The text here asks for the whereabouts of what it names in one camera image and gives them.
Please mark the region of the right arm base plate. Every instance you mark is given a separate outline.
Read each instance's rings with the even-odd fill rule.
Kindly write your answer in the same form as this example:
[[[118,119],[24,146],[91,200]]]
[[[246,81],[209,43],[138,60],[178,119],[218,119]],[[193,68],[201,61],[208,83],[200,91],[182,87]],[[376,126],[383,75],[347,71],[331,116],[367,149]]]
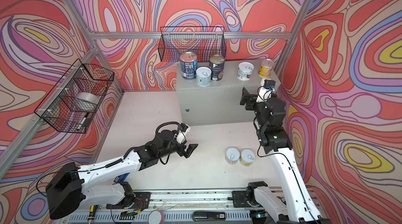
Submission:
[[[257,208],[260,207],[260,204],[256,202],[254,198],[254,193],[248,190],[240,191],[235,190],[232,191],[232,196],[228,197],[229,201],[232,201],[233,206],[235,208]]]

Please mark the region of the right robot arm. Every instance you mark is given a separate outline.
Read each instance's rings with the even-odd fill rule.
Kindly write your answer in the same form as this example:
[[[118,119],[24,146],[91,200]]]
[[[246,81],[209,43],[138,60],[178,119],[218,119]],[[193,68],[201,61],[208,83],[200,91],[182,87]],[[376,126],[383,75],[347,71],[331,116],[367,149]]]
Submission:
[[[292,141],[283,128],[286,103],[274,92],[276,82],[264,79],[256,94],[242,90],[240,105],[254,112],[253,125],[259,140],[260,158],[269,158],[281,182],[284,199],[275,196],[267,183],[247,187],[248,202],[259,205],[275,224],[329,224],[310,196],[296,164]]]

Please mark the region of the small orange-label can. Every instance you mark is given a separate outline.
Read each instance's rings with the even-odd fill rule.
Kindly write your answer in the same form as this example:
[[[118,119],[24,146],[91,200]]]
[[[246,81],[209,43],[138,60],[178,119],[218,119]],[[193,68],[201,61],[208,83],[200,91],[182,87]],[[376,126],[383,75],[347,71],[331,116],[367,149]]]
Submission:
[[[259,76],[262,78],[268,78],[274,68],[274,61],[271,59],[263,59],[260,64],[260,70],[258,72]]]

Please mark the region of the teal can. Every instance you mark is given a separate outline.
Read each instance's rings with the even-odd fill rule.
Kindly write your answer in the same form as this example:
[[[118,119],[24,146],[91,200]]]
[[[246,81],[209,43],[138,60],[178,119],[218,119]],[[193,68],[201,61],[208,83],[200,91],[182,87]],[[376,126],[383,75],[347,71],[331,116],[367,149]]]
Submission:
[[[248,81],[252,76],[254,65],[249,62],[241,62],[238,65],[237,78],[241,81]]]
[[[200,87],[207,87],[211,83],[211,69],[209,67],[199,67],[196,70],[196,83]]]

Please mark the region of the large blue-label can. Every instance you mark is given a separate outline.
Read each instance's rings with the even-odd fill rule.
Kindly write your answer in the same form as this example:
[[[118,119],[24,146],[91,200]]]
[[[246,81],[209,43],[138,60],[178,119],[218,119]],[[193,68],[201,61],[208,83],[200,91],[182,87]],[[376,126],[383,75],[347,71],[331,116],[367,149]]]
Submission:
[[[181,75],[186,80],[196,78],[198,56],[193,52],[185,52],[180,55]]]

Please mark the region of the chopped tomato can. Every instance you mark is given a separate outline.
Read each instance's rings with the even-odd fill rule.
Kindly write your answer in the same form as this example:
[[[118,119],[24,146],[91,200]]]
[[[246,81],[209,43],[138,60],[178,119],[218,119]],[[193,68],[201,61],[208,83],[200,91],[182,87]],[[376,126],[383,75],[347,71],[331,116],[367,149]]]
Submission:
[[[211,69],[211,80],[219,81],[223,78],[225,58],[221,55],[212,55],[209,58],[209,68]]]

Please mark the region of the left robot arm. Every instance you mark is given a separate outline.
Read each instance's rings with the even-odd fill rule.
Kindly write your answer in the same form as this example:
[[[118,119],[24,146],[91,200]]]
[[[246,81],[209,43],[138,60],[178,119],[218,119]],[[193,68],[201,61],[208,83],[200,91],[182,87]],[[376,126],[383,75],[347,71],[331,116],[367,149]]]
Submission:
[[[46,186],[50,219],[57,220],[79,207],[111,205],[118,209],[132,206],[138,197],[127,182],[105,186],[119,175],[135,173],[156,165],[176,153],[189,158],[197,144],[186,144],[190,126],[170,121],[159,125],[153,140],[129,148],[123,156],[90,165],[74,162],[64,165]]]

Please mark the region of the teal can front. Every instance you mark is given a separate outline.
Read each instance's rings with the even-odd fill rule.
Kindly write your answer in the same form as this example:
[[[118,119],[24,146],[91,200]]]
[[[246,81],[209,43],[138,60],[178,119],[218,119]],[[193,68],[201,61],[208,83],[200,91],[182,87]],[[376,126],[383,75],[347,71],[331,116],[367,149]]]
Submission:
[[[238,65],[237,78],[241,81],[248,81],[252,76],[254,65],[249,62],[241,62]]]

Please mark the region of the pink-label can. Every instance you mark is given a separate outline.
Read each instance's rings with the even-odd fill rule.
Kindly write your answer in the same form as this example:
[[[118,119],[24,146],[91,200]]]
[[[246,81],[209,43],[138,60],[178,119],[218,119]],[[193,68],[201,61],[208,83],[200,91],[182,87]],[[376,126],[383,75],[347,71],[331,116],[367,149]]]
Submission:
[[[240,159],[240,152],[235,147],[230,147],[226,150],[225,160],[228,164],[236,164]]]

